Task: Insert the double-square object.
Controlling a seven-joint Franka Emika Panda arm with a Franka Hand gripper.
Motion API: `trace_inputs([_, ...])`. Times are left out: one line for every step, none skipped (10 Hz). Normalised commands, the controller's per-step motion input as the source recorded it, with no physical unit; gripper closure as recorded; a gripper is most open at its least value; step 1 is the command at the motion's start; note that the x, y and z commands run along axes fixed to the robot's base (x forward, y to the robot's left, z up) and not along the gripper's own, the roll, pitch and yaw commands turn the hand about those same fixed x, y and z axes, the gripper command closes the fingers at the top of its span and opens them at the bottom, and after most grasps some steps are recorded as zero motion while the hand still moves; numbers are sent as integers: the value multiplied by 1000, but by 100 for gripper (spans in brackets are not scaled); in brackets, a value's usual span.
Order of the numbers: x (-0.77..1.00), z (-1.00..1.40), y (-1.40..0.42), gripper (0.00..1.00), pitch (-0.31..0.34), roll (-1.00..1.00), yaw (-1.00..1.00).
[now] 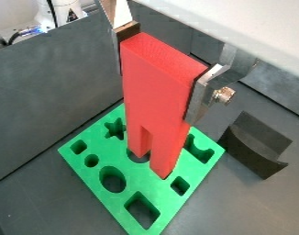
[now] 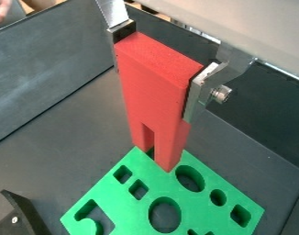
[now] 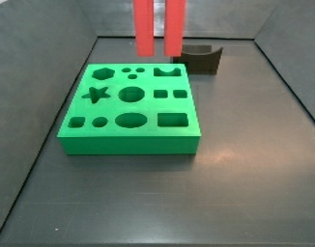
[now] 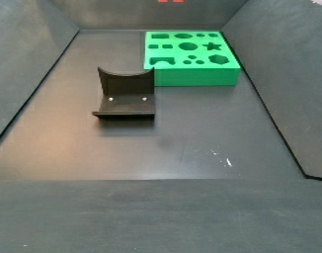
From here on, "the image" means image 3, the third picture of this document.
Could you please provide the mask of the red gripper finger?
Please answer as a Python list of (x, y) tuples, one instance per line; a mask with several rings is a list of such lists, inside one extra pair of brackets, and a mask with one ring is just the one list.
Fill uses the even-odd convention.
[(154, 0), (132, 0), (136, 54), (154, 55)]
[(163, 53), (178, 57), (182, 51), (186, 0), (164, 0)]

